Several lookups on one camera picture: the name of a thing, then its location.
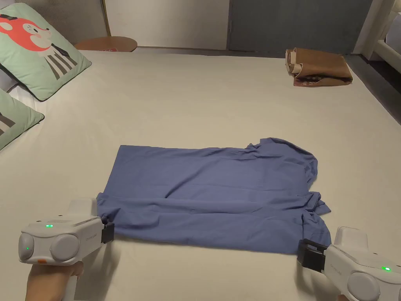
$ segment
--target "wrinkled fabric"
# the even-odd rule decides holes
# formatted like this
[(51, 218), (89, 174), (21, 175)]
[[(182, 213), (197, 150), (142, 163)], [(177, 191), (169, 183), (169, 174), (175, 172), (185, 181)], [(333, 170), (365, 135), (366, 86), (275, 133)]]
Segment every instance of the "wrinkled fabric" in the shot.
[(331, 243), (309, 192), (317, 160), (287, 141), (247, 148), (120, 146), (99, 216), (117, 234), (193, 246), (295, 254), (298, 241)]

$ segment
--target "white bed frame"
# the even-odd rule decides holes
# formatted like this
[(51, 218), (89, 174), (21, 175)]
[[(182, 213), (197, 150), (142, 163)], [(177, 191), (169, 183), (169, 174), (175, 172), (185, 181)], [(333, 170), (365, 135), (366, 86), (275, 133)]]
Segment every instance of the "white bed frame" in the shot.
[(375, 14), (372, 17), (372, 23), (364, 42), (362, 54), (368, 60), (372, 61), (383, 59), (401, 73), (401, 55), (384, 42), (389, 24), (393, 19), (392, 8), (396, 1), (373, 1), (371, 10), (374, 10)]

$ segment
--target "green pillow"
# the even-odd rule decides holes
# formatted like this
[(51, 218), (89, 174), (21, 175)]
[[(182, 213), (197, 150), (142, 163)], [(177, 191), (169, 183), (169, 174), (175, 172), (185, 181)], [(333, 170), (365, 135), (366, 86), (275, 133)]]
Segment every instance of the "green pillow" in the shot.
[(45, 116), (0, 90), (0, 150)]
[(91, 62), (25, 3), (0, 9), (0, 68), (45, 101)]

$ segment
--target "door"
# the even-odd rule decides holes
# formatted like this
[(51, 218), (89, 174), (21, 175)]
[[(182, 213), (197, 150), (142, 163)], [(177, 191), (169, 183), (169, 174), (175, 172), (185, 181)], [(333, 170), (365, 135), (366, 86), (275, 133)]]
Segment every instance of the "door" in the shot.
[(300, 47), (351, 53), (372, 0), (231, 0), (228, 48), (284, 57)]

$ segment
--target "wooden nightstand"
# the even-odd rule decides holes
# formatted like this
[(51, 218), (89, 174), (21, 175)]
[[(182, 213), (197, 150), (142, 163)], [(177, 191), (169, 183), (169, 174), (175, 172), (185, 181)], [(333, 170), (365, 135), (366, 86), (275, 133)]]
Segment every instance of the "wooden nightstand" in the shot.
[(78, 50), (98, 50), (111, 52), (133, 52), (138, 43), (126, 37), (101, 37), (90, 40), (85, 40), (75, 44)]

